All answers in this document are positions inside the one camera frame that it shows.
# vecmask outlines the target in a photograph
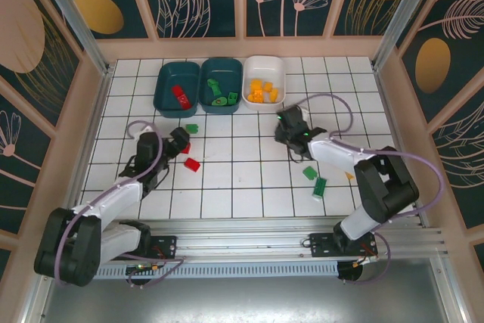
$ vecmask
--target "enclosure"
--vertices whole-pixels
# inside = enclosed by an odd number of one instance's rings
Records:
[[[139,320],[139,312],[141,321],[484,319],[482,0],[0,4],[2,321]],[[182,85],[191,103],[183,114],[170,113],[160,94],[163,81],[172,96],[179,64],[193,73],[194,88]],[[249,102],[260,70],[284,79],[274,84],[274,105]],[[233,112],[211,104],[207,79],[237,94]],[[425,157],[444,175],[434,208],[382,227],[392,261],[373,285],[343,285],[335,277],[342,260],[312,257],[302,243],[361,206],[352,175],[297,163],[274,140],[275,112],[300,101],[309,127],[349,125],[344,104],[311,98],[319,93],[349,105],[354,123],[343,141]],[[89,286],[58,287],[33,270],[48,217],[113,185],[136,153],[126,133],[135,120],[163,137],[197,125],[188,154],[170,160],[164,180],[116,218],[176,236],[184,265],[151,293],[129,289],[126,261],[100,267]],[[200,163],[196,172],[188,158]],[[420,191],[408,212],[439,184],[425,165],[405,163]],[[321,201],[308,167],[326,180]],[[379,238],[377,248],[383,261],[366,265],[366,278],[385,269]],[[184,307],[184,295],[200,302]]]

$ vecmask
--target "red block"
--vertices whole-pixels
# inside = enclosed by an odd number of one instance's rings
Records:
[[[187,95],[183,92],[183,89],[179,85],[174,85],[172,87],[172,92],[176,96],[181,107],[183,107],[183,110],[188,110],[191,107]]]
[[[184,163],[184,165],[196,172],[200,168],[200,163],[198,163],[196,160],[193,160],[191,158],[188,158],[187,161]]]
[[[184,150],[182,150],[180,153],[188,154],[190,153],[190,148],[191,148],[191,144],[188,143],[187,147]]]

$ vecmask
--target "green block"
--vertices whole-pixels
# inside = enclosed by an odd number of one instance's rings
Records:
[[[209,87],[218,86],[219,85],[219,81],[217,81],[216,79],[208,79],[206,81],[206,83],[209,85]]]
[[[213,85],[212,87],[212,92],[214,96],[220,96],[222,93],[220,92],[220,88],[218,85]]]
[[[229,92],[228,93],[228,104],[235,105],[237,103],[237,98],[239,94],[237,92]]]
[[[312,166],[308,166],[306,169],[302,171],[302,173],[306,176],[307,179],[312,181],[314,178],[318,176],[318,172],[314,170]]]
[[[226,104],[227,98],[224,98],[223,96],[212,101],[212,106],[225,106]]]
[[[187,124],[185,129],[187,129],[188,134],[197,134],[198,125],[197,124]]]
[[[326,188],[326,179],[323,179],[323,178],[316,179],[316,185],[315,185],[314,191],[312,192],[312,196],[316,200],[322,200],[325,188]]]

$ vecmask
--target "gold circle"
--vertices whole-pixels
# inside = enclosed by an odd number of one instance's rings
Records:
[[[124,26],[123,13],[112,0],[74,0],[90,30],[114,34]]]
[[[450,66],[451,51],[447,43],[438,38],[428,39],[420,47],[415,62],[415,79],[420,90],[426,94],[437,91]]]
[[[0,0],[0,64],[17,73],[37,67],[44,54],[42,13],[34,0]]]

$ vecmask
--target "plastic bin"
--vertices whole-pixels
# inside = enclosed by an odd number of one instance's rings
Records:
[[[197,112],[200,66],[194,62],[170,62],[163,65],[154,92],[153,106],[161,116],[185,118]],[[183,110],[172,92],[179,85],[187,95],[191,107]]]
[[[250,94],[250,82],[252,79],[261,79],[262,82],[272,82],[272,87],[279,90],[276,102],[264,102],[260,104],[247,100]],[[279,57],[272,56],[252,56],[247,58],[244,63],[242,98],[251,110],[262,112],[275,112],[280,110],[286,98],[286,70],[284,62]]]
[[[200,72],[199,101],[207,113],[230,114],[237,111],[242,93],[242,63],[234,58],[209,58],[202,64]],[[220,96],[214,96],[207,80],[215,79],[219,82]],[[212,106],[212,102],[219,97],[228,98],[229,92],[237,93],[234,105]]]

